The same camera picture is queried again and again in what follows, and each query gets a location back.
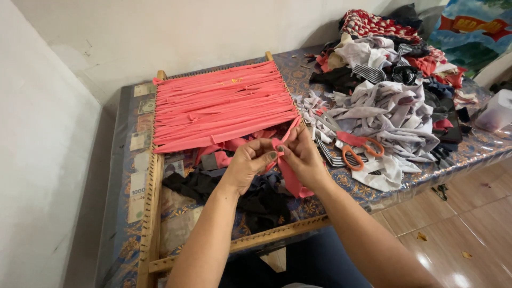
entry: clear plastic table cover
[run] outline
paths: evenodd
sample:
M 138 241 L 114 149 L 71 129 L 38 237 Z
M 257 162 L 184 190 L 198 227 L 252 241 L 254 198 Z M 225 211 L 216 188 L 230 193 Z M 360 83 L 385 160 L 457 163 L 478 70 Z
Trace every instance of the clear plastic table cover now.
M 317 54 L 321 48 L 322 46 L 314 46 L 273 55 L 291 93 L 307 95 L 309 89 L 330 92 L 323 85 L 309 84 L 311 73 L 318 72 L 319 67 L 315 67 L 314 63 L 308 64 L 304 54 Z M 261 61 L 264 61 L 263 57 L 203 71 Z M 463 81 L 462 91 L 476 93 L 481 103 L 492 95 L 488 90 L 467 78 Z M 137 197 L 140 199 L 143 191 L 139 187 L 143 187 L 144 183 L 132 182 L 136 179 L 143 179 L 143 177 L 137 177 L 137 173 L 144 173 L 144 169 L 147 168 L 147 161 L 144 164 L 144 160 L 147 159 L 145 154 L 148 152 L 148 139 L 151 140 L 151 136 L 144 132 L 148 125 L 145 115 L 153 112 L 154 99 L 155 87 L 149 82 L 121 89 L 95 280 L 98 287 L 135 287 L 136 285 L 142 229 L 142 221 L 138 220 L 137 215 Z M 467 105 L 470 115 L 480 105 Z M 464 142 L 459 145 L 458 152 L 452 153 L 451 157 L 452 161 L 456 163 L 455 166 L 440 170 L 434 163 L 418 163 L 418 167 L 423 172 L 405 173 L 402 186 L 396 191 L 382 192 L 363 185 L 352 179 L 350 171 L 345 168 L 328 167 L 328 169 L 340 187 L 345 189 L 367 211 L 373 213 L 409 200 L 425 188 L 445 183 L 455 174 L 469 172 L 501 161 L 512 153 L 512 125 L 507 125 L 495 133 L 478 128 L 474 128 L 473 132 L 469 137 L 464 138 Z M 338 150 L 332 146 L 327 147 L 332 153 L 338 153 Z M 167 164 L 174 164 L 169 166 L 166 173 L 173 171 L 186 175 L 193 171 L 193 156 L 193 150 L 167 155 Z M 187 202 L 187 199 L 172 195 L 170 191 L 164 190 L 162 193 L 161 240 L 167 241 L 168 244 L 161 245 L 161 258 L 180 253 L 182 242 L 188 237 L 187 233 L 193 228 L 201 212 L 200 203 Z M 291 198 L 288 207 L 292 222 L 325 214 L 322 204 L 314 196 L 304 199 Z M 298 235 L 251 250 L 271 249 L 289 242 L 299 241 L 314 233 Z M 250 235 L 250 231 L 245 224 L 245 216 L 242 213 L 237 213 L 232 239 L 246 235 Z

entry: orange scissors handle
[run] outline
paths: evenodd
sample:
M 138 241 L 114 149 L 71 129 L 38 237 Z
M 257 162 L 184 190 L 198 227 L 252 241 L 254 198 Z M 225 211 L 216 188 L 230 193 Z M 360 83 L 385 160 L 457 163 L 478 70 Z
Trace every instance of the orange scissors handle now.
M 345 156 L 346 153 L 350 153 L 352 154 L 352 156 L 354 157 L 354 159 L 357 161 L 357 163 L 359 164 L 359 167 L 354 167 L 352 165 L 350 165 L 350 163 L 347 161 L 347 158 Z M 342 156 L 343 156 L 343 160 L 345 161 L 345 163 L 347 164 L 347 167 L 352 169 L 353 171 L 361 171 L 362 168 L 365 166 L 365 163 L 362 161 L 361 157 L 359 157 L 359 155 L 357 155 L 354 150 L 352 150 L 352 148 L 350 148 L 349 145 L 345 145 L 343 146 L 342 148 Z
M 377 148 L 380 150 L 380 152 L 377 153 L 375 150 L 371 149 L 368 145 L 363 144 L 362 146 L 366 149 L 366 152 L 368 152 L 368 154 L 373 155 L 375 157 L 382 157 L 384 155 L 384 147 L 382 147 L 382 145 L 379 142 L 377 142 L 377 140 L 368 138 L 368 137 L 366 137 L 366 140 L 370 141 L 371 143 L 374 143 L 375 146 L 377 146 Z

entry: plastic container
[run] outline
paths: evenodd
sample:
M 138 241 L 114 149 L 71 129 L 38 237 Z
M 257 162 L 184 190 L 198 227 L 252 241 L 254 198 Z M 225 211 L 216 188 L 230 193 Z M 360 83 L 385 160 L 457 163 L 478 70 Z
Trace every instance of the plastic container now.
M 475 125 L 494 132 L 512 122 L 512 91 L 500 90 L 475 114 Z

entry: poster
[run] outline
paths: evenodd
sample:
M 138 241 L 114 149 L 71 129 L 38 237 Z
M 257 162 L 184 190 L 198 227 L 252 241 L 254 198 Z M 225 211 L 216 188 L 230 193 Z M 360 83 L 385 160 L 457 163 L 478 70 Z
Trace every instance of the poster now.
M 450 0 L 428 43 L 473 77 L 512 51 L 512 1 Z

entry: dry leaf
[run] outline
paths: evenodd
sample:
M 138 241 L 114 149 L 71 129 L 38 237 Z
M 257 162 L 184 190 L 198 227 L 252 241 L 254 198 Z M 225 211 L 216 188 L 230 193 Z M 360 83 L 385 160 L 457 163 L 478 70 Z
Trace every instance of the dry leaf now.
M 421 232 L 418 232 L 418 237 L 416 237 L 416 239 L 421 239 L 423 241 L 426 241 L 426 236 L 424 234 L 422 234 Z
M 471 259 L 471 258 L 473 258 L 473 255 L 469 254 L 469 253 L 468 253 L 468 252 L 466 252 L 466 251 L 462 251 L 462 256 L 463 256 L 464 258 L 467 258 L 467 259 Z

